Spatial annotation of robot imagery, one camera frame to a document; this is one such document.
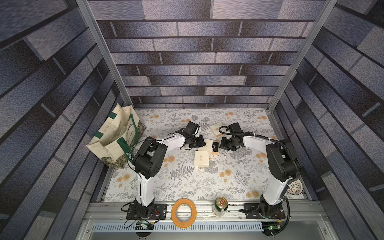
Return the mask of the cream drawer jewelry box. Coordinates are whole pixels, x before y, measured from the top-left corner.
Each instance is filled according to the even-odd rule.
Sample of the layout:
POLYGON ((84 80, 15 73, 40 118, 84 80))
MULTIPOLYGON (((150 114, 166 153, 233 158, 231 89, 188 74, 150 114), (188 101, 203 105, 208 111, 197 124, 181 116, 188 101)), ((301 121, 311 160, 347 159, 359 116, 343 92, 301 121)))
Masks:
POLYGON ((195 151, 194 166, 209 167, 210 153, 206 151, 195 151))

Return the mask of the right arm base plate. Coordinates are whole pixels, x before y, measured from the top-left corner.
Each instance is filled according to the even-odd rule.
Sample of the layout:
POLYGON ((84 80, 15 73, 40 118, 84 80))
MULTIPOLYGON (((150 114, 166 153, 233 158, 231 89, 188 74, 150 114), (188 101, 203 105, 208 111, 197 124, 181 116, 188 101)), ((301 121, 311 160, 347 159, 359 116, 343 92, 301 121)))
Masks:
POLYGON ((281 220, 286 218, 282 203, 275 206, 259 206, 259 203, 244 204, 244 211, 247 219, 271 219, 281 220))

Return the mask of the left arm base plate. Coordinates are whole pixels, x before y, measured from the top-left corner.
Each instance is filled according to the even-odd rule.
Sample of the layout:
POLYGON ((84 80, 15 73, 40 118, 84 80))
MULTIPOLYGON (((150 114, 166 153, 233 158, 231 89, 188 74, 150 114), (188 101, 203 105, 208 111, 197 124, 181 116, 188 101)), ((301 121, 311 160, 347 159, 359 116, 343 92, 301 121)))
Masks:
POLYGON ((143 207, 140 204, 131 204, 127 210, 127 220, 165 220, 167 204, 153 204, 143 207))

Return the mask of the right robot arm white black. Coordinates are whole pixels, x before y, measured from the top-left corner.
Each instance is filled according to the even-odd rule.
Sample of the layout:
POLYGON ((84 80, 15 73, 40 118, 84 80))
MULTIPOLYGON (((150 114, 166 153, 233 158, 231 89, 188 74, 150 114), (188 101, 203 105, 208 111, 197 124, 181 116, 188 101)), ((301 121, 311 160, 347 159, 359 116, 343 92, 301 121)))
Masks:
POLYGON ((288 139, 274 140, 252 132, 244 132, 239 123, 221 126, 219 132, 230 136, 229 139, 222 138, 220 148, 223 150, 234 152, 247 147, 267 155, 272 178, 267 190, 260 197, 258 209, 264 217, 277 211, 289 185, 300 177, 301 165, 291 141, 288 139))

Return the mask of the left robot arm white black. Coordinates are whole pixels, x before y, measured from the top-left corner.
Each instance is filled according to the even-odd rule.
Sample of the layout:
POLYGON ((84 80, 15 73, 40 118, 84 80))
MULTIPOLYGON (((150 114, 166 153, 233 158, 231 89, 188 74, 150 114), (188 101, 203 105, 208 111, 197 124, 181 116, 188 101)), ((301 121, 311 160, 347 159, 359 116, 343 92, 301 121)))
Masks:
POLYGON ((188 146, 190 149, 204 147, 204 137, 200 135, 198 124, 188 122, 187 126, 168 134, 164 139, 147 137, 135 155, 133 164, 138 174, 138 196, 134 204, 141 213, 151 213, 154 207, 154 181, 153 178, 160 171, 165 155, 174 149, 188 146))

